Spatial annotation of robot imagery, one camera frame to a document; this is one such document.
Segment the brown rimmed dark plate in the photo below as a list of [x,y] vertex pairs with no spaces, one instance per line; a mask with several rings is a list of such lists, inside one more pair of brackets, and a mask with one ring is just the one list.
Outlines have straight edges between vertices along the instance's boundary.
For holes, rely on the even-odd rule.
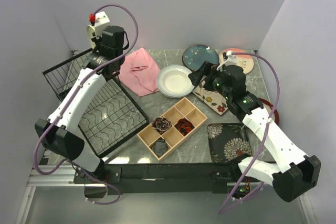
[[205,61],[215,65],[219,64],[218,53],[207,45],[192,45],[182,54],[183,65],[191,71],[198,70]]

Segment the pale green plate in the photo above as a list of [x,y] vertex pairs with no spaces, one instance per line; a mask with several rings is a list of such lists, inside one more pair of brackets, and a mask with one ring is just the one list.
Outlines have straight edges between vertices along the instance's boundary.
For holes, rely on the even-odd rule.
[[91,48],[95,49],[97,41],[99,41],[100,38],[96,36],[96,30],[94,25],[87,25],[86,32]]

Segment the white round plate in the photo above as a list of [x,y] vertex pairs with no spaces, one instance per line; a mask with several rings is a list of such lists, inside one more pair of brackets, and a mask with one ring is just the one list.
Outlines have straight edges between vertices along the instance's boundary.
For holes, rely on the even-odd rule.
[[157,88],[165,88],[175,91],[194,90],[188,75],[190,69],[180,65],[170,65],[163,68],[156,79]]

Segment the square patterned glass plate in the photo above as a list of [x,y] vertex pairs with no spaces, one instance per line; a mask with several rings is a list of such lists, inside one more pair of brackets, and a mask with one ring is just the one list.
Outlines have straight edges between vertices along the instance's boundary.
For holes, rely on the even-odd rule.
[[203,78],[202,82],[194,88],[192,93],[210,107],[215,113],[220,116],[223,115],[228,110],[226,99],[217,91],[206,90],[204,85],[205,78]]

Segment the pink and cream plate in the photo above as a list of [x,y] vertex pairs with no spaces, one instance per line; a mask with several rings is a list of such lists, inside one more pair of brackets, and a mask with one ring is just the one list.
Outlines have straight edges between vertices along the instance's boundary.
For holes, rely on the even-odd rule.
[[[224,54],[227,51],[232,51],[232,52],[243,52],[246,53],[246,51],[238,48],[227,48],[224,49],[218,56],[219,58],[219,63],[224,62]],[[254,67],[254,61],[251,55],[236,55],[236,58],[238,60],[237,65],[240,66],[243,69],[244,74],[248,74],[252,71]]]

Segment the black square floral plate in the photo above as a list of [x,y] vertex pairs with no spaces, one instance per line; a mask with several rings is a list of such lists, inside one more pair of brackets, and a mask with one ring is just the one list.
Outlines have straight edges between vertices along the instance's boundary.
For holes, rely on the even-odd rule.
[[213,163],[228,163],[242,155],[252,156],[247,129],[242,123],[213,123],[207,126]]

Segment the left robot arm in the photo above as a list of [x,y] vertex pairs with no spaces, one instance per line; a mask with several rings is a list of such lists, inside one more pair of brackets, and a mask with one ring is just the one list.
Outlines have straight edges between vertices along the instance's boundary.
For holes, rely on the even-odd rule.
[[35,123],[42,146],[85,169],[93,183],[104,179],[105,170],[100,167],[100,158],[87,150],[84,140],[77,135],[78,124],[95,95],[120,70],[122,54],[129,47],[127,33],[120,26],[108,26],[96,42],[58,108],[48,119]]

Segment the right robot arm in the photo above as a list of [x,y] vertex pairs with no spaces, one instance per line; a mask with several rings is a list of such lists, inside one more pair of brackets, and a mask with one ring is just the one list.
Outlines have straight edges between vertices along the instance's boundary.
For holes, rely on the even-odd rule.
[[259,161],[258,155],[246,157],[230,169],[232,179],[239,183],[246,177],[272,185],[277,195],[291,202],[317,185],[321,161],[298,148],[272,119],[263,103],[247,91],[246,76],[236,65],[217,66],[204,62],[188,75],[192,85],[202,80],[204,88],[216,91],[227,101],[229,111],[249,128],[270,152],[275,163]]

